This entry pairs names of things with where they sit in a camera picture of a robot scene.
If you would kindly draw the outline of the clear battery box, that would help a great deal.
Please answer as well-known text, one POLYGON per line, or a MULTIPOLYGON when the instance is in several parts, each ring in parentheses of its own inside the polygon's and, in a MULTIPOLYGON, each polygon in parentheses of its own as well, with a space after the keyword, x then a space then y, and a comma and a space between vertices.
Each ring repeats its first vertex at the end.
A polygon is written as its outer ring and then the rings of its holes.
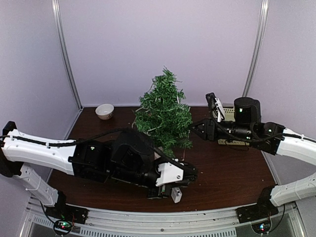
POLYGON ((178 187, 172 188, 171 197, 174 203, 179 203, 182 198, 181 189, 178 187))

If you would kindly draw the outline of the small green christmas tree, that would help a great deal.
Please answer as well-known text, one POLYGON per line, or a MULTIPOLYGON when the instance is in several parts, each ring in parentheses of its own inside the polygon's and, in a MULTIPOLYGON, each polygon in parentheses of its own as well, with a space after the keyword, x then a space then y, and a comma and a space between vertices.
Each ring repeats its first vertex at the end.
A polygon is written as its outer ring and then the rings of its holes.
POLYGON ((189 125, 192 123, 190 107, 182 89, 178 89, 176 75, 163 68, 162 75, 152 79, 150 89, 139 98, 140 108, 134 111, 133 125, 148 135, 154 145, 174 158, 174 149, 189 149, 189 125))

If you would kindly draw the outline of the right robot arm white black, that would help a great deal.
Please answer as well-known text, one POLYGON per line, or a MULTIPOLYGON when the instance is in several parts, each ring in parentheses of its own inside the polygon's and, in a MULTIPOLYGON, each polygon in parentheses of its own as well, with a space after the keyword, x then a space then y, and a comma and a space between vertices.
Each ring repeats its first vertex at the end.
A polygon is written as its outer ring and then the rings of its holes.
MULTIPOLYGON (((259 100, 240 97, 234 100, 234 120, 227 121, 219 98, 206 94, 210 117, 194 122, 190 131, 206 141, 241 141, 271 155, 288 156, 315 165, 316 141, 275 122, 262 122, 259 100)), ((273 206, 315 196, 316 176, 265 188, 253 214, 265 217, 273 206)))

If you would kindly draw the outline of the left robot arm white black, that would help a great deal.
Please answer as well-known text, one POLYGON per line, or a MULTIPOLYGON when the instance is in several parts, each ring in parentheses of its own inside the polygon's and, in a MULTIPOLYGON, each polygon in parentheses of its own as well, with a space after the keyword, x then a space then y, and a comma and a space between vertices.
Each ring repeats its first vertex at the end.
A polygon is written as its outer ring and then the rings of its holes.
POLYGON ((0 172, 19 180, 60 219, 71 215, 65 195, 49 186, 32 164, 49 167, 82 179, 105 183, 109 179, 147 188, 148 198, 172 197, 179 202, 179 189, 194 182, 197 169, 167 156, 144 133, 117 128, 115 140, 100 142, 99 136, 82 140, 53 140, 20 132, 13 121, 2 130, 0 172))

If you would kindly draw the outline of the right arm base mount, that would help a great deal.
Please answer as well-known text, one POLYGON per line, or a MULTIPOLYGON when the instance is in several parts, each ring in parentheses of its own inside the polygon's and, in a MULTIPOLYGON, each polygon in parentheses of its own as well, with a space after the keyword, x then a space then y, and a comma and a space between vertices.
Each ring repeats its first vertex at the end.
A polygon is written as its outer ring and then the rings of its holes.
POLYGON ((271 201, 272 187, 267 187, 260 193, 257 202, 253 205, 242 206, 236 209, 239 223, 253 222, 278 214, 278 208, 271 201))

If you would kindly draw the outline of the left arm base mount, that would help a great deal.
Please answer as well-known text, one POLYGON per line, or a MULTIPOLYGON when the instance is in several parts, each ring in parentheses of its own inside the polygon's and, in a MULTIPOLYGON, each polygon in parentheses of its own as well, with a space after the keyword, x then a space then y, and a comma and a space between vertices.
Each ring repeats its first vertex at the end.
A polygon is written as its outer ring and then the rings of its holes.
POLYGON ((57 202, 53 207, 46 207, 46 214, 56 219, 62 219, 75 224, 85 224, 88 209, 66 204, 66 196, 59 194, 57 202))

